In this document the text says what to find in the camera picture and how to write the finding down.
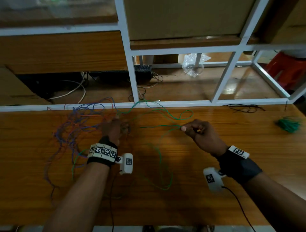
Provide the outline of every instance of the person's right arm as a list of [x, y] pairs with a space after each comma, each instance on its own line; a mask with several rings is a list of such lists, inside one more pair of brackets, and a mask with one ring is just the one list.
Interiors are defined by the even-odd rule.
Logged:
[[[218, 158], [229, 146], [209, 122], [194, 120], [181, 127], [203, 151]], [[277, 231], [306, 231], [306, 201], [261, 172], [241, 184]]]

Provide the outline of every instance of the red plastic stool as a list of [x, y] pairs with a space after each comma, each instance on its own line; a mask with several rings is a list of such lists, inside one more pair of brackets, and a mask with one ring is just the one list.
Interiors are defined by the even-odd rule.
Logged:
[[298, 59], [279, 52], [267, 66], [267, 73], [275, 79], [282, 71], [277, 82], [285, 90], [289, 90], [306, 72], [306, 60]]

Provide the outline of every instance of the white metal frame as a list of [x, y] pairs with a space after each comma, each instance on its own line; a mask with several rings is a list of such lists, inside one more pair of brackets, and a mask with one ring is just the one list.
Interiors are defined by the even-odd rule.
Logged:
[[[223, 74], [217, 84], [211, 100], [199, 101], [165, 101], [159, 102], [164, 107], [195, 107], [195, 106], [221, 106], [227, 104], [285, 104], [294, 103], [299, 97], [306, 93], [306, 83], [302, 85], [291, 96], [264, 70], [257, 61], [263, 50], [275, 49], [306, 49], [306, 44], [247, 44], [260, 16], [262, 15], [269, 0], [256, 0], [249, 17], [240, 34], [241, 41], [238, 45], [230, 46], [208, 46], [208, 47], [183, 47], [183, 48], [165, 48], [165, 49], [147, 49], [147, 50], [131, 50], [129, 32], [125, 14], [124, 0], [115, 0], [118, 22], [111, 24], [88, 24], [88, 25], [73, 25], [73, 26], [50, 26], [50, 27], [27, 27], [27, 28], [2, 28], [0, 36], [17, 36], [17, 35], [39, 35], [39, 34], [57, 34], [57, 33], [76, 33], [76, 32], [101, 32], [115, 31], [121, 32], [123, 47], [125, 51], [126, 62], [128, 66], [132, 94], [134, 101], [138, 102], [138, 91], [134, 69], [134, 60], [132, 56], [140, 56], [142, 64], [143, 55], [162, 55], [162, 54], [185, 54], [197, 53], [195, 66], [204, 64], [205, 67], [221, 67], [225, 66]], [[252, 61], [238, 61], [243, 51], [257, 51]], [[205, 52], [232, 52], [228, 62], [204, 62], [200, 63], [200, 57]], [[235, 99], [235, 100], [219, 100], [228, 79], [235, 66], [251, 66], [259, 75], [281, 96], [273, 99]], [[181, 64], [154, 64], [152, 68], [180, 68]], [[30, 111], [30, 110], [71, 110], [81, 104], [66, 104], [66, 105], [35, 105], [35, 106], [5, 106], [0, 107], [2, 111]], [[103, 103], [105, 108], [112, 108], [111, 103]], [[117, 108], [131, 108], [134, 103], [116, 103]], [[148, 103], [150, 107], [160, 107], [154, 102]], [[146, 103], [141, 102], [135, 107], [148, 107]], [[95, 106], [96, 109], [101, 109], [102, 106]]]

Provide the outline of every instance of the human hand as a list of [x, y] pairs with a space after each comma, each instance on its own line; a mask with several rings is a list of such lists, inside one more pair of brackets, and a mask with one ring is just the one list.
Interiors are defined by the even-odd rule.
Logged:
[[110, 142], [119, 146], [120, 137], [128, 132], [129, 125], [126, 122], [121, 122], [116, 115], [111, 121], [101, 123], [102, 136], [108, 136]]
[[181, 130], [191, 137], [199, 148], [214, 157], [223, 155], [228, 149], [209, 122], [195, 119], [184, 124]]

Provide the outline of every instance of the forearm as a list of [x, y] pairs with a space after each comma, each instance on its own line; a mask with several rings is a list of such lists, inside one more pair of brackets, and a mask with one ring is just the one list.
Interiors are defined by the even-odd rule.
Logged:
[[273, 228], [279, 231], [306, 231], [306, 201], [260, 173], [242, 184]]
[[109, 167], [104, 164], [89, 163], [43, 231], [92, 231], [108, 172]]

